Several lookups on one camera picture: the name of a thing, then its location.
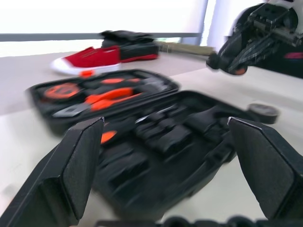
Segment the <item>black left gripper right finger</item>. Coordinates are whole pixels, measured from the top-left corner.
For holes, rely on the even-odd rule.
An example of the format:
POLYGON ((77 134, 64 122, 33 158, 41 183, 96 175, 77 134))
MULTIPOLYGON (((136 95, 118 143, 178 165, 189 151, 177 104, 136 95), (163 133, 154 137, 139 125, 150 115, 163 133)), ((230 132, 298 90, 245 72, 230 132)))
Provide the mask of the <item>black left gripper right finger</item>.
POLYGON ((230 117, 244 177, 268 219, 302 219, 303 157, 273 128, 230 117))

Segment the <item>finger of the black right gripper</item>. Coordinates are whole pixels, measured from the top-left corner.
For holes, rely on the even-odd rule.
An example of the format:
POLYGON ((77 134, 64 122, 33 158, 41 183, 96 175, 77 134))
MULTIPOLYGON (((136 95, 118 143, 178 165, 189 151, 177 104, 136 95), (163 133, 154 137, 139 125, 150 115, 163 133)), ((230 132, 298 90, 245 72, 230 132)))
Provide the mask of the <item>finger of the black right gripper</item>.
POLYGON ((218 52, 218 60, 220 63, 231 63, 231 61, 249 44, 254 41, 275 41, 271 35, 245 35, 233 34, 228 37, 224 45, 218 52))
POLYGON ((281 42, 279 41, 254 41, 244 48, 227 66, 226 72, 236 72, 255 65, 274 54, 281 42))

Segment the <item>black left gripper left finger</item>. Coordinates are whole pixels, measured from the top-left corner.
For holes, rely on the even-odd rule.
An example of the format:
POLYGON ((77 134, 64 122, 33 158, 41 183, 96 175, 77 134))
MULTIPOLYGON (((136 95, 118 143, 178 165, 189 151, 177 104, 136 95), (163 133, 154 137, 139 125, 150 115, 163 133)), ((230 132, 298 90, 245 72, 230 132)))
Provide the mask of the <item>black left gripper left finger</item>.
POLYGON ((77 123, 34 168, 0 218, 2 227, 71 227, 94 180, 104 118, 77 123))

